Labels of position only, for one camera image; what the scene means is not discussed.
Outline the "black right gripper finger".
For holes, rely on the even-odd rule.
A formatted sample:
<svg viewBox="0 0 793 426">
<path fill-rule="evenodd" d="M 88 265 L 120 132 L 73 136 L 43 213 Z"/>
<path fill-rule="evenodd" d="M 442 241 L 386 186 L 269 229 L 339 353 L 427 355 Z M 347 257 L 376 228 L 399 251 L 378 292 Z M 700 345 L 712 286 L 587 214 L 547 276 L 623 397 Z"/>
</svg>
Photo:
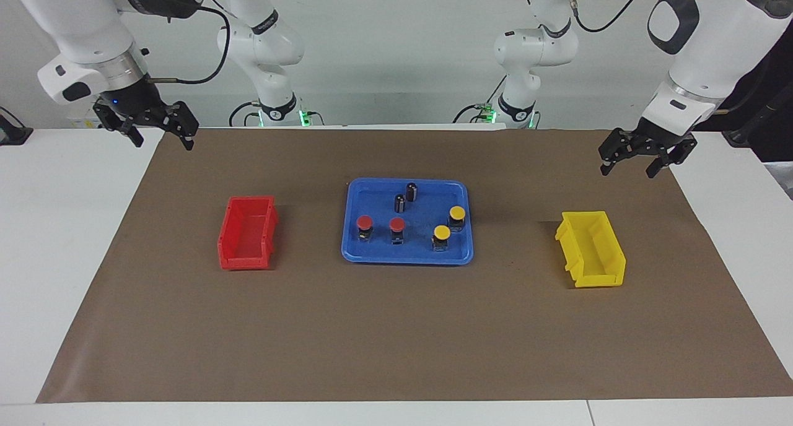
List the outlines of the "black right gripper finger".
<svg viewBox="0 0 793 426">
<path fill-rule="evenodd" d="M 200 124 L 186 102 L 177 101 L 162 107 L 160 128 L 173 134 L 186 150 L 193 150 Z"/>
<path fill-rule="evenodd" d="M 99 119 L 103 129 L 108 132 L 116 132 L 131 141 L 134 147 L 139 149 L 144 143 L 141 133 L 136 127 L 134 118 L 120 118 L 112 108 L 104 101 L 95 101 L 93 111 Z"/>
</svg>

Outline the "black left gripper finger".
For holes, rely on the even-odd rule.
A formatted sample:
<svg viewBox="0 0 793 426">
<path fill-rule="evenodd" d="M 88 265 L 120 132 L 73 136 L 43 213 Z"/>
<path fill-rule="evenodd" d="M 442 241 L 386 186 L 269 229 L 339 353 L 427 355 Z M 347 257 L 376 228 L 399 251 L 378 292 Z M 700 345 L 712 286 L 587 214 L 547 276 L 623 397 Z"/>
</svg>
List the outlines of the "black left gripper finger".
<svg viewBox="0 0 793 426">
<path fill-rule="evenodd" d="M 598 147 L 598 155 L 602 160 L 601 175 L 609 175 L 618 162 L 633 158 L 637 145 L 638 138 L 635 133 L 620 128 L 613 129 Z"/>
<path fill-rule="evenodd" d="M 664 168 L 682 164 L 691 155 L 697 144 L 696 138 L 692 135 L 685 136 L 680 143 L 672 147 L 664 147 L 662 144 L 651 142 L 648 153 L 650 156 L 654 156 L 654 160 L 646 168 L 647 177 L 655 178 Z"/>
</svg>

